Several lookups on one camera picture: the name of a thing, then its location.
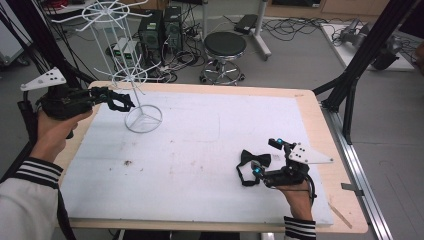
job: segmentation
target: desk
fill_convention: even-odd
[[[95,82],[93,86],[102,86],[108,82]],[[328,204],[332,210],[334,224],[318,228],[320,232],[363,233],[368,227],[362,210],[353,192],[342,190],[340,183],[349,183],[349,179],[340,160],[330,131],[322,116],[314,94],[309,90],[266,89],[248,87],[180,85],[180,84],[145,84],[145,91],[205,93],[226,95],[271,96],[295,99],[303,124],[309,138],[309,143],[318,151],[334,158],[334,163],[319,166],[321,180],[326,190]],[[70,164],[83,139],[94,115],[82,121],[74,131],[74,138],[69,141],[66,149],[59,155],[56,163],[64,169]],[[282,225],[250,224],[250,223],[202,223],[202,222],[157,222],[157,221],[119,221],[119,220],[87,220],[71,219],[73,227],[87,228],[123,228],[123,229],[173,229],[173,230],[210,230],[210,231],[252,231],[252,232],[282,232]]]

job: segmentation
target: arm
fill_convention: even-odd
[[[308,183],[304,181],[294,186],[278,186],[290,205],[291,217],[284,217],[285,239],[316,239],[315,221],[312,218],[312,204]]]
[[[91,111],[66,121],[43,112],[38,139],[13,177],[0,185],[0,239],[50,239],[56,223],[58,179],[62,169],[53,161],[65,148],[66,136]]]

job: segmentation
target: stool chrome base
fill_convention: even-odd
[[[199,77],[200,82],[209,81],[213,85],[237,85],[238,81],[244,79],[244,74],[236,64],[229,61],[217,62],[217,60],[208,62]]]

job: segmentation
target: person's left hand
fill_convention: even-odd
[[[45,112],[38,113],[38,138],[30,157],[53,162],[66,146],[66,137],[78,126],[78,122],[89,117],[93,111],[79,114],[73,118],[59,121]]]

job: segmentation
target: hand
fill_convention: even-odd
[[[293,218],[312,221],[312,205],[306,181],[292,186],[277,186],[287,199]]]
[[[66,146],[66,137],[78,126],[78,122],[89,117],[93,112],[79,114],[73,118],[59,121],[52,119],[45,112],[38,113],[38,139],[30,157],[53,162]]]

